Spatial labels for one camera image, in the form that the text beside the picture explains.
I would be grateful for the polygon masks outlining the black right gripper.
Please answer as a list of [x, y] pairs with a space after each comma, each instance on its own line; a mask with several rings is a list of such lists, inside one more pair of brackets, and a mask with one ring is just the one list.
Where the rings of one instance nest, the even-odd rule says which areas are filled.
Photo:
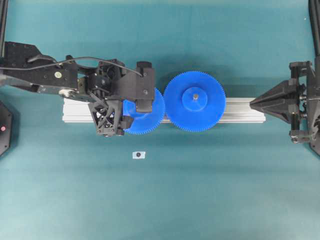
[[[304, 94], [307, 87], [300, 84], [301, 77], [307, 77], [312, 63], [310, 61], [297, 61], [289, 64], [290, 79], [284, 80], [264, 94], [250, 102], [250, 107], [258, 112], [271, 115], [291, 125], [289, 136], [295, 144], [310, 144], [311, 135], [308, 130], [301, 130], [303, 119], [307, 118], [307, 96]], [[287, 104], [262, 104], [275, 100], [293, 99]]]

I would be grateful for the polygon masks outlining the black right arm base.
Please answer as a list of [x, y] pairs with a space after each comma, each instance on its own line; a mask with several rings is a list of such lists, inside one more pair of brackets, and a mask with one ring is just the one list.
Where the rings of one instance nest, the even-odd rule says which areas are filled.
[[320, 140], [316, 139], [309, 143], [310, 149], [319, 157], [320, 156]]

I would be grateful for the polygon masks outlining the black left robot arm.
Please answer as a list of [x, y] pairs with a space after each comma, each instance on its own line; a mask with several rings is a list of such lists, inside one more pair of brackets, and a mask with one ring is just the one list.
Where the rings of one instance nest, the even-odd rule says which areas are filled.
[[78, 60], [67, 55], [57, 61], [35, 45], [6, 41], [0, 59], [0, 83], [87, 103], [98, 135], [124, 135], [134, 119], [124, 115], [125, 97], [116, 95], [115, 83], [125, 76], [127, 68], [116, 59], [96, 58], [96, 67], [81, 65]]

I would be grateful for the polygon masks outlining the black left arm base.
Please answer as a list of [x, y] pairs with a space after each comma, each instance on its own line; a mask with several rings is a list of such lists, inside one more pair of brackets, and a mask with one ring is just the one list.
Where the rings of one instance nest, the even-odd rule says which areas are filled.
[[0, 155], [2, 156], [11, 145], [13, 114], [0, 102]]

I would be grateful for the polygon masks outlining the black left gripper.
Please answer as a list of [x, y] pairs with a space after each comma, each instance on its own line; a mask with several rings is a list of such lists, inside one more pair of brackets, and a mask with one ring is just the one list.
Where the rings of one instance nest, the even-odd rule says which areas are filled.
[[117, 59], [100, 60], [87, 68], [87, 99], [96, 132], [100, 136], [123, 136], [134, 118], [124, 115], [124, 100], [137, 99], [137, 70]]

